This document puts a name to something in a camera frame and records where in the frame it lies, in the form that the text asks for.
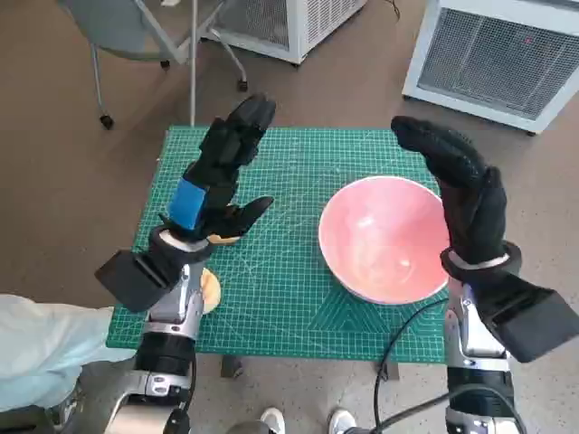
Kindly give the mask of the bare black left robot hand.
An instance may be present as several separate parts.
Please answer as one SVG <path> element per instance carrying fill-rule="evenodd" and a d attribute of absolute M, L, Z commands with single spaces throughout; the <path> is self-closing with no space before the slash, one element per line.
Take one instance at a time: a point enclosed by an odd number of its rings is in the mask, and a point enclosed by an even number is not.
<path fill-rule="evenodd" d="M 227 118 L 216 118 L 199 146 L 200 155 L 184 171 L 162 221 L 183 241 L 238 239 L 273 203 L 261 196 L 240 206 L 232 203 L 240 169 L 249 165 L 275 116 L 276 103 L 253 94 Z"/>

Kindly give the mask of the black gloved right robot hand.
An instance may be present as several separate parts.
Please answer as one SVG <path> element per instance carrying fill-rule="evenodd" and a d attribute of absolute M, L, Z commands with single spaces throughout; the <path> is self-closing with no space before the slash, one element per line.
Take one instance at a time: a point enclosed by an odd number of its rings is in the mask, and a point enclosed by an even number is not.
<path fill-rule="evenodd" d="M 461 132 L 418 118 L 396 116 L 400 147 L 419 153 L 441 191 L 451 249 L 470 264 L 506 255 L 507 197 L 501 173 Z"/>

